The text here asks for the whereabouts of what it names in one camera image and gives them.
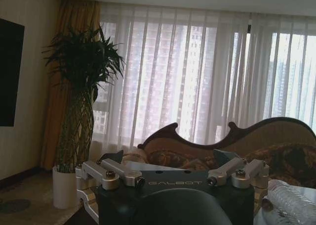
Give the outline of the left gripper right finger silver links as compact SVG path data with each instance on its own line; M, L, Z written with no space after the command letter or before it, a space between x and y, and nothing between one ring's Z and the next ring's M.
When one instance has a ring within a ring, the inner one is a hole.
M234 152L215 149L214 158L219 167L208 171L207 183L210 186L225 185L230 179L235 188L267 188L269 166L263 160L253 159L247 162Z

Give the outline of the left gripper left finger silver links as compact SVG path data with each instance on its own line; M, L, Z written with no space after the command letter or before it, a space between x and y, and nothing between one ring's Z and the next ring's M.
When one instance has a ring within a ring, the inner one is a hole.
M140 171L106 158L101 162L85 161L76 167L77 190L86 190L100 185L104 190L115 190L120 183L128 187L141 188L145 179Z

